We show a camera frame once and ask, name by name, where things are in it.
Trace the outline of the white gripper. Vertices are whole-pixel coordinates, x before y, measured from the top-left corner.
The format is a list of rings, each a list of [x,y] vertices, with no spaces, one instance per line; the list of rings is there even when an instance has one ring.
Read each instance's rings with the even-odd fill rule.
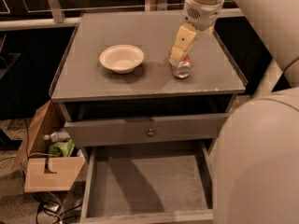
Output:
[[[187,23],[179,27],[175,44],[170,49],[169,62],[172,65],[178,65],[185,58],[197,38],[196,29],[205,31],[216,22],[223,3],[224,0],[219,0],[212,5],[207,5],[196,0],[185,0],[184,20]]]

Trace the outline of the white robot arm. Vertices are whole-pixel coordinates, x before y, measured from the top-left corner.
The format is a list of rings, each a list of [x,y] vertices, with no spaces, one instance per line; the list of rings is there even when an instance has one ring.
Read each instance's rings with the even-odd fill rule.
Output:
[[[185,0],[169,61],[215,23],[224,0]],[[235,0],[291,87],[250,100],[225,121],[213,169],[213,224],[299,224],[299,0]]]

